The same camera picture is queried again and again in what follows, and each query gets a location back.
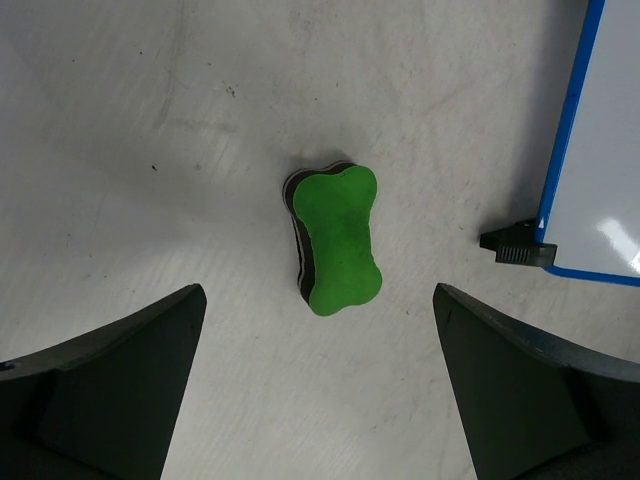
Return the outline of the green bone-shaped eraser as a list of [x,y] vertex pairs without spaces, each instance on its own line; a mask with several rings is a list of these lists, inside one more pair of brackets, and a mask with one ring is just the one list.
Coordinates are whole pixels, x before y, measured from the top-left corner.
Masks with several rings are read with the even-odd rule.
[[364,305],[381,290],[370,229],[377,192],[374,172],[348,160],[300,169],[284,182],[299,259],[298,288],[318,316]]

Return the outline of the blue-framed whiteboard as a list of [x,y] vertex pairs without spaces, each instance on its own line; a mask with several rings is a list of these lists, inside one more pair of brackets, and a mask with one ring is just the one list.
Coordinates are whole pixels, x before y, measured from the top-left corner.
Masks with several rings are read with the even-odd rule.
[[554,275],[639,284],[639,3],[590,1],[534,238]]

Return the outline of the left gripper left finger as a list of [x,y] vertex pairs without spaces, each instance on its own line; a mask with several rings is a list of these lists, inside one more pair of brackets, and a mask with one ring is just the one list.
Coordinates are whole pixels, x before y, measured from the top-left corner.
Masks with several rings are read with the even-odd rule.
[[2,362],[2,478],[160,478],[206,305],[203,288],[188,285]]

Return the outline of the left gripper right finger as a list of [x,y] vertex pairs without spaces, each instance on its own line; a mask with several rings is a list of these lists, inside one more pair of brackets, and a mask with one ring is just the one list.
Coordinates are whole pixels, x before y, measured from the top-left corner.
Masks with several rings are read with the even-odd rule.
[[638,364],[448,284],[436,286],[433,308],[478,478],[638,478]]

